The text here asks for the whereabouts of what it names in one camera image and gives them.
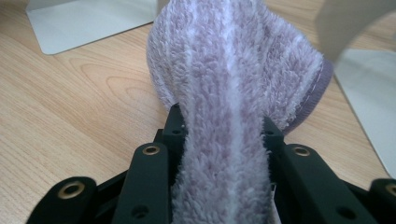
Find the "terry cloth towel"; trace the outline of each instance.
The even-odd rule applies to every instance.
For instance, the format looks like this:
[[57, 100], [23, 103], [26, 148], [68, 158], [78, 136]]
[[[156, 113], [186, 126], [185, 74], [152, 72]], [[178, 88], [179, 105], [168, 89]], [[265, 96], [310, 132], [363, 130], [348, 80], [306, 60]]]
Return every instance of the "terry cloth towel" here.
[[263, 118], [285, 133], [314, 109], [332, 66], [262, 0], [174, 0], [148, 37], [148, 68], [188, 135], [173, 223], [265, 223]]

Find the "wooden table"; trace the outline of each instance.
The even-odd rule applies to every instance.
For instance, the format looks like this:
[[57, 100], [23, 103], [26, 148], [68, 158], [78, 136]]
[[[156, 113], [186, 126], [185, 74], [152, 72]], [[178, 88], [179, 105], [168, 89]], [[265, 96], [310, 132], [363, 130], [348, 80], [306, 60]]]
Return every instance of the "wooden table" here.
[[[28, 0], [0, 0], [0, 223], [25, 222], [57, 182], [98, 184], [129, 167], [167, 117], [146, 64], [151, 25], [57, 55], [44, 55], [25, 14]], [[322, 1], [267, 0], [318, 45]], [[354, 47], [390, 49], [394, 15]], [[335, 80], [309, 119], [287, 136], [318, 151], [348, 182], [368, 188], [388, 177]]]

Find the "black mount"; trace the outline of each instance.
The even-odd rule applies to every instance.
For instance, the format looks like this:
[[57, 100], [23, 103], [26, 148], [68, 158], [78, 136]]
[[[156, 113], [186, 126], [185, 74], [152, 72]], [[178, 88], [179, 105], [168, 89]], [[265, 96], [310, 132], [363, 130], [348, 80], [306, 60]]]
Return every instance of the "black mount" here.
[[[286, 145], [268, 118], [263, 131], [282, 223], [396, 223], [395, 179], [377, 179], [369, 191], [360, 189], [339, 179], [314, 149]], [[128, 171], [99, 186], [88, 177], [61, 181], [27, 223], [171, 223], [170, 188], [186, 134], [174, 105], [154, 141], [136, 149]]]

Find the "brass insert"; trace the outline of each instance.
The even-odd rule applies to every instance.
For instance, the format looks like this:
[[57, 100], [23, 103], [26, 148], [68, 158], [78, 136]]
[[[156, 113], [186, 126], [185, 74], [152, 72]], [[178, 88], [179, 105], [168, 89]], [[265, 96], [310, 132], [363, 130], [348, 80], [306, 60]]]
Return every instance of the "brass insert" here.
[[385, 188], [391, 195], [396, 197], [396, 184], [388, 184]]
[[74, 181], [65, 184], [58, 192], [58, 197], [61, 199], [71, 199], [78, 196], [84, 191], [85, 185], [79, 181]]
[[299, 155], [299, 156], [309, 156], [311, 153], [303, 147], [295, 147], [294, 149], [294, 153]]
[[159, 152], [160, 152], [160, 148], [156, 147], [156, 146], [149, 146], [149, 147], [145, 147], [145, 149], [143, 149], [143, 154], [148, 155], [148, 156], [155, 155]]

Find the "gray object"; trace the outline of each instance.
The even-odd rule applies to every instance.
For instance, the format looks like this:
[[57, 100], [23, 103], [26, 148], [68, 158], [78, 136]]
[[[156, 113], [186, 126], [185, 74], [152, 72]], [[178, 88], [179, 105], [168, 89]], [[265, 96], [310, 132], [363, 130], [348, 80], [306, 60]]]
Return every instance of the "gray object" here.
[[396, 53], [348, 49], [335, 75], [376, 154], [396, 178]]
[[168, 0], [31, 0], [41, 50], [56, 54], [152, 22]]

